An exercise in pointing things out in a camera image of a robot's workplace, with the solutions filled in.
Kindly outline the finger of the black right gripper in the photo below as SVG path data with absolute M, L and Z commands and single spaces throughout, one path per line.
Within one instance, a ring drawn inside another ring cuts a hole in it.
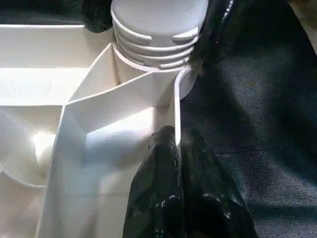
M 112 27 L 112 0 L 84 0 L 82 13 L 85 27 L 93 33 L 101 33 Z
M 210 0 L 191 64 L 222 60 L 233 47 L 251 0 Z

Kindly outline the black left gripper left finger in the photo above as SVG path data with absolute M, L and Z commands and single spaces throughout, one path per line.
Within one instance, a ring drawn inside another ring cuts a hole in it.
M 174 127 L 153 133 L 131 182 L 122 236 L 182 238 L 183 186 Z

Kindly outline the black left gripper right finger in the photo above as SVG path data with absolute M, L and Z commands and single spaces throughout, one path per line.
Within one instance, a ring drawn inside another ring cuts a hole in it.
M 199 131 L 182 131 L 181 160 L 187 237 L 257 237 L 238 186 Z

